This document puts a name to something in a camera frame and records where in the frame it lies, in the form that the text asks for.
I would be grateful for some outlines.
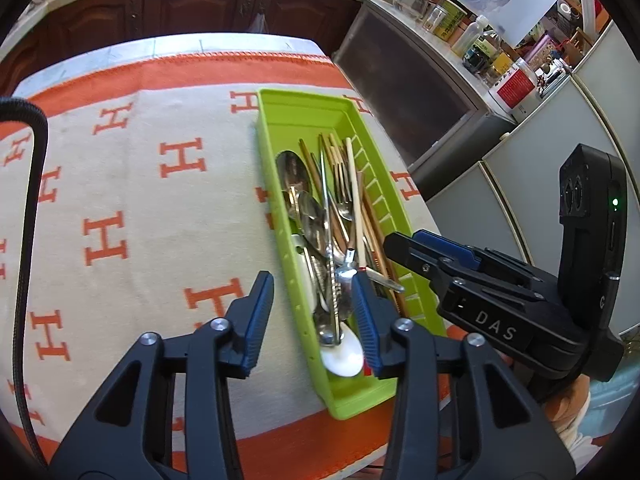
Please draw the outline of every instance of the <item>screw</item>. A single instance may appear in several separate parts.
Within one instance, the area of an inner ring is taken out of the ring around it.
[[[466,342],[468,342],[471,346],[482,346],[486,343],[486,339],[482,334],[473,332],[466,336]]]
[[[155,332],[145,332],[140,336],[140,342],[146,346],[155,345],[156,341],[158,341],[158,334]]]
[[[414,322],[405,317],[401,317],[400,319],[396,319],[394,322],[394,326],[398,330],[402,330],[403,332],[409,332],[414,327]]]
[[[211,320],[210,326],[213,330],[222,332],[229,328],[229,322],[223,317],[217,317],[216,319]]]

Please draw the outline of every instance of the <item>brown cabinet door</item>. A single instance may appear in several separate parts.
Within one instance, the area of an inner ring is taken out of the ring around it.
[[[354,0],[256,0],[267,32],[315,41],[330,56],[340,47],[360,3]]]
[[[11,95],[23,79],[46,67],[46,52],[46,26],[39,24],[0,62],[0,95]]]
[[[254,0],[145,0],[146,38],[190,32],[242,32]]]
[[[47,17],[57,62],[142,34],[142,0],[78,0]]]

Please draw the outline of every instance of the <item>white spoon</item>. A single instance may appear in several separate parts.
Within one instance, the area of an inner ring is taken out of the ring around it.
[[[322,364],[332,374],[340,377],[353,377],[364,366],[364,352],[359,339],[346,323],[340,323],[343,337],[338,346],[321,346]]]

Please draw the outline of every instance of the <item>table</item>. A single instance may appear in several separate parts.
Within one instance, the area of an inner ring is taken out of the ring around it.
[[[392,402],[333,420],[314,393],[290,315],[255,141],[255,91],[354,100],[414,230],[437,232],[398,152],[315,44],[189,34],[83,54],[23,81],[49,117],[25,342],[25,382],[47,456],[136,337],[189,333],[270,270],[258,366],[231,381],[247,479],[343,478],[384,453]],[[0,126],[0,408],[19,418],[9,361],[30,131]],[[184,464],[177,380],[174,463]]]

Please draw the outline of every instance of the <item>cutlery tray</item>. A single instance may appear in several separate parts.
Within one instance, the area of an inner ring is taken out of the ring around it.
[[[258,92],[258,103],[260,114],[257,129],[262,170],[289,300],[306,362],[314,388],[331,415],[337,419],[350,418],[391,398],[396,392],[396,380],[378,380],[366,373],[367,367],[355,377],[338,377],[322,365],[311,315],[314,306],[308,304],[308,295],[298,273],[298,253],[291,237],[292,225],[281,192],[276,156],[284,150],[291,150],[304,160],[299,146],[299,140],[303,139],[309,152],[315,153],[319,160],[318,134],[333,133],[338,142],[351,137],[356,166],[364,172],[365,188],[382,232],[387,235],[398,231],[411,236],[414,230],[382,156],[351,100],[321,94],[262,89]],[[333,189],[329,168],[328,166],[329,186]],[[314,197],[322,203],[318,190],[314,186],[312,188]],[[427,280],[393,265],[400,283],[406,289],[404,295],[408,315],[432,333],[444,335],[442,319],[436,314],[438,300]]]

